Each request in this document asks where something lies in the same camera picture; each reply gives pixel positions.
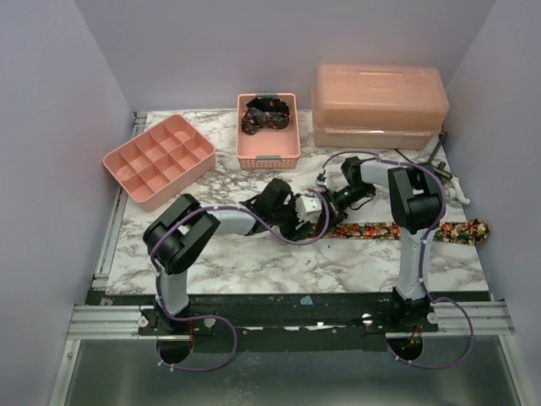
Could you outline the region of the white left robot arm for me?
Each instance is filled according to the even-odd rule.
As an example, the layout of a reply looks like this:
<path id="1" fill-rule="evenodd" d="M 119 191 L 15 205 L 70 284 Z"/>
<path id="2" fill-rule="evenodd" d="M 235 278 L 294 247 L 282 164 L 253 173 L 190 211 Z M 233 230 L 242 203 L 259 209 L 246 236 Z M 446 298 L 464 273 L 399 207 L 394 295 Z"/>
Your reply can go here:
<path id="1" fill-rule="evenodd" d="M 156 268 L 158 323 L 170 334 L 188 321 L 187 275 L 215 235 L 249 236 L 268 231 L 281 241 L 309 245 L 323 237 L 331 219 L 330 204 L 310 190 L 295 195 L 288 183 L 274 178 L 253 198 L 232 206 L 203 205 L 192 195 L 180 195 L 145 231 Z"/>

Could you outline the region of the pink plastic basket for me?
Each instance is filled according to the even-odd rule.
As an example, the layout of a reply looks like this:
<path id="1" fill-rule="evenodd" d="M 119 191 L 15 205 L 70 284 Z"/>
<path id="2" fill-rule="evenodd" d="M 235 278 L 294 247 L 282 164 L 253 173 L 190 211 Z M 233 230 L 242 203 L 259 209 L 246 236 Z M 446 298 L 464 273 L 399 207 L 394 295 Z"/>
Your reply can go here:
<path id="1" fill-rule="evenodd" d="M 245 105 L 256 96 L 282 99 L 290 108 L 291 117 L 285 129 L 260 129 L 254 135 L 241 130 Z M 297 167 L 301 155 L 297 98 L 293 93 L 241 94 L 238 96 L 237 158 L 243 170 L 285 170 Z"/>

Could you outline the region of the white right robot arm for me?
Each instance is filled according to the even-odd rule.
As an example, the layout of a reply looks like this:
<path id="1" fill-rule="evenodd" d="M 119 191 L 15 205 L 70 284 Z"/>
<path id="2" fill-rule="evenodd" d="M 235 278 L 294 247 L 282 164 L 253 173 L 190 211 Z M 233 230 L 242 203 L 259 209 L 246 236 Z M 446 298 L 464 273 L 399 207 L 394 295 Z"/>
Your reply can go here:
<path id="1" fill-rule="evenodd" d="M 375 187 L 389 192 L 391 215 L 401 240 L 399 274 L 392 289 L 387 317 L 398 331 L 417 325 L 430 309 L 428 276 L 424 268 L 435 229 L 445 214 L 446 197 L 429 164 L 392 162 L 379 157 L 351 156 L 341 165 L 347 186 L 335 192 L 324 187 L 323 199 L 329 211 L 322 211 L 315 232 L 343 221 L 346 209 L 363 197 L 375 195 Z"/>

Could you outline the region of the dark floral tie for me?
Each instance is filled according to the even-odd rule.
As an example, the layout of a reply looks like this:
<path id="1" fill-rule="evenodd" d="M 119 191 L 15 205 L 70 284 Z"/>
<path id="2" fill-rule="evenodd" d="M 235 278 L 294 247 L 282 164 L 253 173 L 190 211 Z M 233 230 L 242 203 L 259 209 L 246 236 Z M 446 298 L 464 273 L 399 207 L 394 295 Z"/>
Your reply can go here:
<path id="1" fill-rule="evenodd" d="M 260 129 L 285 129 L 289 125 L 291 111 L 289 106 L 276 97 L 256 96 L 246 105 L 241 119 L 241 130 L 248 135 Z"/>

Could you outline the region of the large pink storage box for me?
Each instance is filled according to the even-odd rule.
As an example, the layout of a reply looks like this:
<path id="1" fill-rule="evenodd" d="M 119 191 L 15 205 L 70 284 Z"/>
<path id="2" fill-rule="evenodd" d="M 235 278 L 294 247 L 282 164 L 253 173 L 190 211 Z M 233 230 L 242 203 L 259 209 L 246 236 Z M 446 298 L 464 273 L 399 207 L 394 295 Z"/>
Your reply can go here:
<path id="1" fill-rule="evenodd" d="M 435 68 L 324 64 L 311 107 L 317 146 L 420 150 L 450 105 Z"/>

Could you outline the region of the pink divided organizer tray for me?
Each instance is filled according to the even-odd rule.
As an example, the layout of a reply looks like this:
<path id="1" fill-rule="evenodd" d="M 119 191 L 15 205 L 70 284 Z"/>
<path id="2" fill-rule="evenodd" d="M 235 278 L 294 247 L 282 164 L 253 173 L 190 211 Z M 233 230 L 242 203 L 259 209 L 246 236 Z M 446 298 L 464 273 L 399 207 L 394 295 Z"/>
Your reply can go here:
<path id="1" fill-rule="evenodd" d="M 158 209 L 216 165 L 216 147 L 179 114 L 108 153 L 103 165 L 147 212 Z"/>

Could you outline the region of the white plastic fixture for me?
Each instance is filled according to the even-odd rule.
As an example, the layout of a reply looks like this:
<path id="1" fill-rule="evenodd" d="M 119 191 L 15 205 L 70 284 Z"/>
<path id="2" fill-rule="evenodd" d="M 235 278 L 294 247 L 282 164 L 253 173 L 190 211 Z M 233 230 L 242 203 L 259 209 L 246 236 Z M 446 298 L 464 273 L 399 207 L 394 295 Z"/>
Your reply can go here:
<path id="1" fill-rule="evenodd" d="M 460 179 L 456 176 L 451 177 L 445 187 L 445 192 L 449 200 L 456 200 L 462 205 L 469 206 L 471 201 L 465 196 L 460 185 Z"/>

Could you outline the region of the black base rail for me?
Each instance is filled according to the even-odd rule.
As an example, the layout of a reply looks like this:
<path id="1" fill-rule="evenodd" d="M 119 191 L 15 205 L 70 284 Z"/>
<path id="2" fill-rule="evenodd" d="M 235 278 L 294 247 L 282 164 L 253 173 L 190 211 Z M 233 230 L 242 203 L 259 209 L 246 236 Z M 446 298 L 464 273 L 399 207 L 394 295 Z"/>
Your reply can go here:
<path id="1" fill-rule="evenodd" d="M 150 297 L 118 298 L 74 310 L 68 334 L 81 340 L 154 343 L 166 359 L 189 352 L 414 351 L 433 336 L 491 335 L 505 326 L 502 304 L 459 294 L 459 305 L 432 304 L 401 321 L 389 294 L 195 295 L 176 320 Z"/>

